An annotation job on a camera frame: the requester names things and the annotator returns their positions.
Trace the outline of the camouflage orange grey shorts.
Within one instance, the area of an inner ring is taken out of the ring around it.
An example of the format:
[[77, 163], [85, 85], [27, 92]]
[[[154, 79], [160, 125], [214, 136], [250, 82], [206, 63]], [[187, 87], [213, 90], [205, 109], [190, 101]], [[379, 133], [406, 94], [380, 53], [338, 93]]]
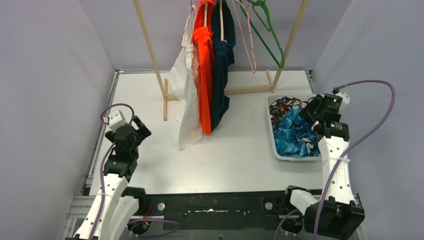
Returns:
[[272, 102], [269, 106], [271, 127], [276, 131], [283, 122], [286, 115], [293, 109], [303, 109], [307, 105], [306, 101], [296, 97], [284, 96]]

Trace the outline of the clear plastic basket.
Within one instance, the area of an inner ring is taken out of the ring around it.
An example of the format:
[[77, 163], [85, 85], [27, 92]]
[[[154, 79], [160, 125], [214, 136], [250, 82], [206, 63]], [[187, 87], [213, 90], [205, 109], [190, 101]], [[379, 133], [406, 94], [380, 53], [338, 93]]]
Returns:
[[271, 147], [282, 161], [319, 161], [321, 153], [312, 127], [300, 112], [314, 97], [311, 93], [273, 93], [266, 98]]

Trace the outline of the blue patterned shorts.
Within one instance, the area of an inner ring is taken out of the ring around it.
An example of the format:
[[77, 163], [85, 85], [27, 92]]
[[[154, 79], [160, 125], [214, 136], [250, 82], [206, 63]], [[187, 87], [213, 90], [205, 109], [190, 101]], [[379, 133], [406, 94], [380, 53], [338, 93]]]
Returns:
[[319, 157], [321, 155], [316, 134], [300, 117], [302, 108], [291, 110], [278, 129], [273, 132], [276, 152], [282, 157]]

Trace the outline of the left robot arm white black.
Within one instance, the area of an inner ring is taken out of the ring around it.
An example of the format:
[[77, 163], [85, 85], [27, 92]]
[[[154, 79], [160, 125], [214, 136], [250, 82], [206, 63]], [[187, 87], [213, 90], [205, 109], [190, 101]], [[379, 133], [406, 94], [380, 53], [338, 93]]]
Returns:
[[138, 165], [138, 147], [151, 132], [137, 116], [132, 120], [135, 126], [120, 116], [109, 116], [111, 130], [105, 136], [114, 145], [100, 173], [99, 191], [71, 239], [117, 240], [131, 217], [147, 209], [145, 190], [128, 184]]

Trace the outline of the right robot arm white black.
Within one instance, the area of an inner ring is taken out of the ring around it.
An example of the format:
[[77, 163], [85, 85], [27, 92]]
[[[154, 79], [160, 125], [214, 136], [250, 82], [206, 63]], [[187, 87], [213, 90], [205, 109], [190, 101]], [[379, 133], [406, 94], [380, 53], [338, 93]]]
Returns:
[[322, 194], [315, 199], [309, 189], [290, 185], [281, 199], [285, 212], [302, 214], [306, 232], [338, 240], [349, 239], [365, 218], [365, 211], [357, 205], [352, 192], [350, 160], [343, 155], [350, 144], [350, 133], [348, 125], [340, 121], [340, 109], [349, 101], [344, 92], [318, 94], [300, 111], [300, 119], [316, 135], [322, 163]]

